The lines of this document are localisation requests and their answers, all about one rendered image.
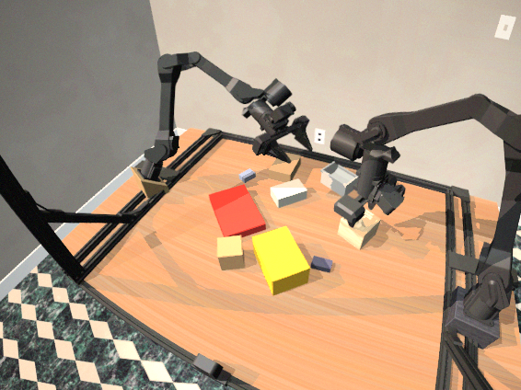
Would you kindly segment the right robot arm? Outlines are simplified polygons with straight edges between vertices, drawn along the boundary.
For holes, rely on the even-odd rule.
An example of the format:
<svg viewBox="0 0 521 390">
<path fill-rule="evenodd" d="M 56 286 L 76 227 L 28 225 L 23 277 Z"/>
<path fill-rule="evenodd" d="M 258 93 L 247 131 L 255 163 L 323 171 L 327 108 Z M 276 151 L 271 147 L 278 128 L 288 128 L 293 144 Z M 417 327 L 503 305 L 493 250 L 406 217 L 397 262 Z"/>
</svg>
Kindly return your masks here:
<svg viewBox="0 0 521 390">
<path fill-rule="evenodd" d="M 521 215 L 521 114 L 483 94 L 451 102 L 417 112 L 375 116 L 361 134 L 342 124 L 330 141 L 330 150 L 352 161 L 362 157 L 362 171 L 371 177 L 382 177 L 388 162 L 394 164 L 400 158 L 395 146 L 385 144 L 412 132 L 474 119 L 504 140 L 504 191 L 494 238 L 490 244 L 483 242 L 475 271 L 479 274 L 478 283 L 472 285 L 463 302 L 465 316 L 492 327 L 493 319 L 510 305 L 514 282 L 513 245 Z M 375 201 L 385 215 L 390 215 L 403 203 L 405 190 L 402 184 L 389 185 L 386 178 L 382 185 L 374 187 L 367 200 Z"/>
</svg>

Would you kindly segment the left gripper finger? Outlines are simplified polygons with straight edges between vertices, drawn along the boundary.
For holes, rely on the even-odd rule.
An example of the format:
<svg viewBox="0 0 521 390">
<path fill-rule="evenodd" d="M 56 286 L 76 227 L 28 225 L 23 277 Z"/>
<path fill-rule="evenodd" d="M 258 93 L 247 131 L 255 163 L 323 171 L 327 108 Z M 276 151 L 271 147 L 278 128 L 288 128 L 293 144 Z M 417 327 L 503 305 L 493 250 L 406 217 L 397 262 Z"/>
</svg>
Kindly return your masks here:
<svg viewBox="0 0 521 390">
<path fill-rule="evenodd" d="M 282 148 L 278 145 L 276 138 L 270 140 L 266 143 L 266 146 L 264 148 L 264 151 L 262 153 L 263 155 L 269 155 L 272 157 L 275 157 L 277 159 L 280 159 L 288 164 L 291 163 L 291 159 L 288 157 L 288 155 L 282 150 Z"/>
<path fill-rule="evenodd" d="M 302 124 L 299 127 L 294 139 L 296 139 L 299 143 L 301 143 L 304 147 L 306 147 L 307 150 L 312 151 L 313 148 L 307 137 L 306 127 L 307 127 L 307 123 Z"/>
</svg>

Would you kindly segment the yellow block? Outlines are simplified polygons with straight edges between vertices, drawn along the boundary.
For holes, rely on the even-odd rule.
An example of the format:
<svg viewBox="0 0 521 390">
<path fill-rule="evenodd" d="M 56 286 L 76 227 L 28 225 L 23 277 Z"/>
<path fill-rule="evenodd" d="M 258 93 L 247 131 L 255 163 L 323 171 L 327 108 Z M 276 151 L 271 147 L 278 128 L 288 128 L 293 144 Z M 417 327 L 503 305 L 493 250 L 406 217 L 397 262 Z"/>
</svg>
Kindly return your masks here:
<svg viewBox="0 0 521 390">
<path fill-rule="evenodd" d="M 286 226 L 255 235 L 252 242 L 272 296 L 308 283 L 310 267 Z"/>
</svg>

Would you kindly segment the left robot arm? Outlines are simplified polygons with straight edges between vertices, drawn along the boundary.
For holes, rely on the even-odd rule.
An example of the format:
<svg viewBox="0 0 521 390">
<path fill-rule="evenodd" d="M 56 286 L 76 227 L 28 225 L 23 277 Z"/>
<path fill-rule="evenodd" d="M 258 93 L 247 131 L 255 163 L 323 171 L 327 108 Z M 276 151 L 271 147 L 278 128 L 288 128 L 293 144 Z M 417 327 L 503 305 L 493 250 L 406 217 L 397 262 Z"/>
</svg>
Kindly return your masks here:
<svg viewBox="0 0 521 390">
<path fill-rule="evenodd" d="M 185 63 L 190 64 L 185 65 Z M 246 119 L 251 115 L 259 123 L 261 115 L 272 109 L 265 103 L 268 101 L 273 107 L 278 107 L 271 114 L 265 114 L 265 119 L 273 130 L 276 123 L 284 120 L 289 122 L 288 118 L 294 115 L 296 111 L 295 105 L 290 101 L 286 102 L 287 105 L 282 105 L 293 94 L 277 78 L 264 90 L 253 88 L 249 84 L 228 75 L 202 57 L 198 52 L 164 54 L 157 61 L 157 70 L 161 82 L 159 130 L 154 147 L 145 150 L 144 158 L 146 160 L 142 169 L 137 169 L 143 179 L 160 182 L 161 180 L 158 176 L 163 166 L 163 161 L 167 161 L 168 158 L 178 152 L 179 136 L 176 136 L 174 133 L 176 84 L 179 80 L 180 72 L 192 67 L 198 67 L 210 75 L 242 104 L 249 104 L 253 99 L 257 99 L 248 107 L 243 108 L 242 115 Z"/>
</svg>

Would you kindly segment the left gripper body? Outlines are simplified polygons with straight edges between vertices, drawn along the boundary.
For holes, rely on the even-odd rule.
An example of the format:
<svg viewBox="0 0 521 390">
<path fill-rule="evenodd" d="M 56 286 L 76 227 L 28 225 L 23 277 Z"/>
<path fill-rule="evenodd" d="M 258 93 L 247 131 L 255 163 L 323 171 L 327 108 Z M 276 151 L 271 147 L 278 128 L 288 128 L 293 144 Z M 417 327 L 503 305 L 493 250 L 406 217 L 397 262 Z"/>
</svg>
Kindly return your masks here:
<svg viewBox="0 0 521 390">
<path fill-rule="evenodd" d="M 265 133 L 257 136 L 252 145 L 252 151 L 256 156 L 261 155 L 263 153 L 266 143 L 269 142 L 271 139 L 276 138 L 276 140 L 278 140 L 278 139 L 284 137 L 285 135 L 289 134 L 290 132 L 292 132 L 293 135 L 296 135 L 300 125 L 302 125 L 304 123 L 308 124 L 310 121 L 310 119 L 306 115 L 302 115 L 300 117 L 295 118 L 291 126 L 288 127 L 287 126 L 288 122 L 286 122 L 284 120 L 284 121 L 281 121 L 281 122 L 275 124 L 276 126 L 272 130 L 265 119 L 265 114 L 266 113 L 271 114 L 272 112 L 273 112 L 272 109 L 266 111 L 265 113 L 263 113 L 261 115 L 261 117 L 259 119 L 259 125 L 261 126 L 260 130 L 265 131 Z"/>
</svg>

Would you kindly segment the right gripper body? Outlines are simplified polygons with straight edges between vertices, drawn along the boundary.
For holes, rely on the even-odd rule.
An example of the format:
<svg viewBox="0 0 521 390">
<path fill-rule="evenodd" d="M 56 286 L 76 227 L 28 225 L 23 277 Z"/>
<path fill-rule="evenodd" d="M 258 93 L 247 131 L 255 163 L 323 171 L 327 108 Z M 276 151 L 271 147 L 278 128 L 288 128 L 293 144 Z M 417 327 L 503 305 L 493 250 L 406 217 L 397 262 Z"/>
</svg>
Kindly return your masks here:
<svg viewBox="0 0 521 390">
<path fill-rule="evenodd" d="M 368 197 L 373 191 L 374 187 L 377 187 L 379 183 L 383 184 L 383 181 L 388 177 L 388 184 L 396 186 L 397 179 L 394 175 L 387 172 L 382 177 L 371 177 L 359 168 L 356 173 L 358 176 L 358 182 L 353 185 L 353 189 L 357 191 L 358 197 L 355 199 L 349 195 L 344 195 L 336 202 L 334 202 L 333 210 L 339 214 L 342 218 L 350 222 L 351 224 L 357 223 L 365 214 L 364 205 L 368 203 Z"/>
</svg>

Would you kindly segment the red flat slab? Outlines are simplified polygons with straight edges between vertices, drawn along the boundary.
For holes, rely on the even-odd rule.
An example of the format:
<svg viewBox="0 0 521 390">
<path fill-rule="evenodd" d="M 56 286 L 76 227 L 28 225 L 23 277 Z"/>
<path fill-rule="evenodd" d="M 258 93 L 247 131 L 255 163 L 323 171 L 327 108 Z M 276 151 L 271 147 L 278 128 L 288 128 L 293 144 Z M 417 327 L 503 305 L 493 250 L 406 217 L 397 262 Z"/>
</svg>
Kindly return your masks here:
<svg viewBox="0 0 521 390">
<path fill-rule="evenodd" d="M 209 198 L 224 237 L 244 237 L 266 230 L 245 185 L 210 194 Z"/>
</svg>

